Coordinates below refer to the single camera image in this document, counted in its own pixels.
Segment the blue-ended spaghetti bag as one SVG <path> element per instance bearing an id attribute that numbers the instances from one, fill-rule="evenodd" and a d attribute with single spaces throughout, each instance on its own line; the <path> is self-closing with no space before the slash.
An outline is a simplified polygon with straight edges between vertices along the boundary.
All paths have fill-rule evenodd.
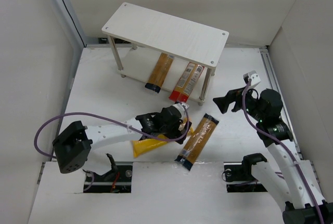
<path id="1" fill-rule="evenodd" d="M 219 122 L 206 113 L 174 161 L 190 171 Z"/>
<path id="2" fill-rule="evenodd" d="M 174 60 L 174 56 L 162 53 L 145 84 L 145 88 L 152 90 L 155 93 L 159 93 L 164 80 L 169 72 L 169 69 Z"/>

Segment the yellow spaghetti bag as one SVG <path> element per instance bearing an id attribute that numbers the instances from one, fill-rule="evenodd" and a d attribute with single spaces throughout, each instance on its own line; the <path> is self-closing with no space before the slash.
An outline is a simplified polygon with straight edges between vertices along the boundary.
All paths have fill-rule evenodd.
<path id="1" fill-rule="evenodd" d="M 194 133 L 194 129 L 193 129 L 192 123 L 191 123 L 191 118 L 189 118 L 189 120 L 190 120 L 189 130 L 188 130 L 185 138 L 190 137 Z M 186 122 L 181 124 L 180 130 L 181 131 L 186 130 Z M 158 135 L 158 138 L 167 139 L 167 137 L 164 135 Z M 133 158 L 138 158 L 140 155 L 143 155 L 147 152 L 150 152 L 159 147 L 162 147 L 170 142 L 172 143 L 175 141 L 161 141 L 161 140 L 156 140 L 156 139 L 132 140 L 131 144 L 132 144 L 132 148 L 133 148 Z"/>

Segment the red spaghetti bag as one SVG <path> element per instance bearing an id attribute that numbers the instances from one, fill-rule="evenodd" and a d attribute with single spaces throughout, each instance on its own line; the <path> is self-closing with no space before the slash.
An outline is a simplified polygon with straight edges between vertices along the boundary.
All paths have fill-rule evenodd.
<path id="1" fill-rule="evenodd" d="M 204 67 L 202 65 L 189 62 L 170 94 L 169 99 L 174 102 L 187 102 L 203 70 Z"/>

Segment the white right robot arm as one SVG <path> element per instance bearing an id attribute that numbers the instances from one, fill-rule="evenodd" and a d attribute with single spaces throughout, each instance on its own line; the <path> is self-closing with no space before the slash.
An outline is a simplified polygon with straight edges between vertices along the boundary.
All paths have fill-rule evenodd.
<path id="1" fill-rule="evenodd" d="M 291 131 L 280 116 L 280 94 L 265 89 L 255 98 L 252 91 L 239 88 L 224 97 L 213 98 L 221 113 L 226 113 L 233 103 L 232 112 L 243 110 L 246 118 L 257 121 L 253 128 L 280 169 L 275 172 L 266 157 L 255 153 L 244 156 L 242 171 L 263 185 L 279 206 L 284 223 L 332 223 L 332 203 L 326 201 L 311 180 Z"/>

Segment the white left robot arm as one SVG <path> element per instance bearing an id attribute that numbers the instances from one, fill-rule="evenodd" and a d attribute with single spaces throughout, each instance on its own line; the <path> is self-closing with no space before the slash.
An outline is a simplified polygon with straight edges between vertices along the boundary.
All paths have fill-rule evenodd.
<path id="1" fill-rule="evenodd" d="M 183 143 L 191 127 L 189 106 L 177 102 L 157 113 L 146 113 L 125 122 L 108 119 L 108 125 L 84 126 L 72 122 L 53 141 L 59 170 L 68 174 L 84 167 L 92 150 L 124 141 L 154 139 Z"/>

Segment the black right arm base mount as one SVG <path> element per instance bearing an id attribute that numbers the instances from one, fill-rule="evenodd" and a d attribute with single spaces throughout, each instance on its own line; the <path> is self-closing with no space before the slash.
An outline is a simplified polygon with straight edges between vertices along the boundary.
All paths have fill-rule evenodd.
<path id="1" fill-rule="evenodd" d="M 251 166 L 267 162 L 261 153 L 246 155 L 241 162 L 224 162 L 222 179 L 228 193 L 266 192 L 265 187 L 252 176 Z"/>

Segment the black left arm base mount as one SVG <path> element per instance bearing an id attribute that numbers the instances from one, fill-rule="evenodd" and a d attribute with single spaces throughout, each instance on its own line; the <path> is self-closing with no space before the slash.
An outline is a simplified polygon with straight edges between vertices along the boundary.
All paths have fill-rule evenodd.
<path id="1" fill-rule="evenodd" d="M 104 174 L 83 170 L 85 173 L 83 193 L 131 193 L 133 163 L 116 162 L 109 153 L 106 156 L 110 169 Z"/>

